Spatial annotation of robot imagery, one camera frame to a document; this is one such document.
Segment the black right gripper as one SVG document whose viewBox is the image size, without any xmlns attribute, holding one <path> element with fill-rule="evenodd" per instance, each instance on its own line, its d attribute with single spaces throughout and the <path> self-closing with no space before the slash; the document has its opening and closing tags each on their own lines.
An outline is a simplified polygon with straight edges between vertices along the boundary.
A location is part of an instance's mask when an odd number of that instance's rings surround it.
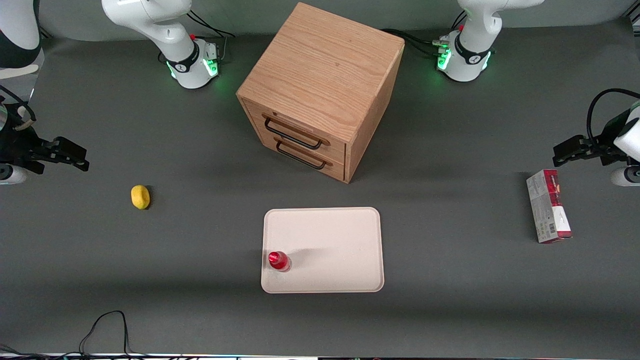
<svg viewBox="0 0 640 360">
<path fill-rule="evenodd" d="M 8 116 L 0 132 L 0 162 L 22 167 L 35 174 L 43 174 L 48 163 L 64 163 L 80 171 L 89 171 L 87 150 L 66 137 L 46 142 L 31 127 L 16 130 L 18 117 Z"/>
</svg>

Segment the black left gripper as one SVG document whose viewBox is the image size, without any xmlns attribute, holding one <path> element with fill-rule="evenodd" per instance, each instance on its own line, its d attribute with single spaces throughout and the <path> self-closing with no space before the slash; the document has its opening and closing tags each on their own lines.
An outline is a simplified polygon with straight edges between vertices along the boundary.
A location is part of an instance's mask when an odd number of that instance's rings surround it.
<svg viewBox="0 0 640 360">
<path fill-rule="evenodd" d="M 583 135 L 576 135 L 553 146 L 553 166 L 560 167 L 567 162 L 593 158 L 599 158 L 602 166 L 610 166 L 617 162 L 631 166 L 632 161 L 626 150 L 614 144 L 615 139 L 630 132 L 632 125 L 628 123 L 631 122 L 631 112 L 627 109 L 608 121 L 602 133 L 595 137 L 596 143 Z"/>
</svg>

